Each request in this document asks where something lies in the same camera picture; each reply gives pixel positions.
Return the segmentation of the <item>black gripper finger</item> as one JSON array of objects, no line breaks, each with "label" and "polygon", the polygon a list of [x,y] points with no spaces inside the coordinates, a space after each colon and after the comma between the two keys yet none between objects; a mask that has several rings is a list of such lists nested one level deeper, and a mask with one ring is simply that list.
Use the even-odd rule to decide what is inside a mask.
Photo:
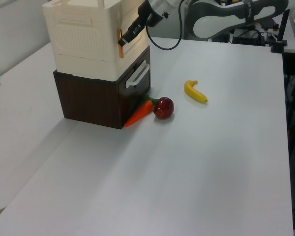
[{"label": "black gripper finger", "polygon": [[118,40],[118,45],[123,47],[125,44],[130,43],[135,38],[133,31],[128,30],[125,34],[121,36]]}]

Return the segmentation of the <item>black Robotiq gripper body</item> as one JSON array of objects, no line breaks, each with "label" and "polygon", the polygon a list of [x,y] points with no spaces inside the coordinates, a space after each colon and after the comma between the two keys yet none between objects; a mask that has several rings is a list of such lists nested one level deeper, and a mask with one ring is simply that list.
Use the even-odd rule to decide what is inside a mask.
[{"label": "black Robotiq gripper body", "polygon": [[156,26],[163,17],[156,13],[150,2],[145,0],[138,7],[138,17],[134,20],[126,32],[126,37],[137,37],[139,33],[146,27]]}]

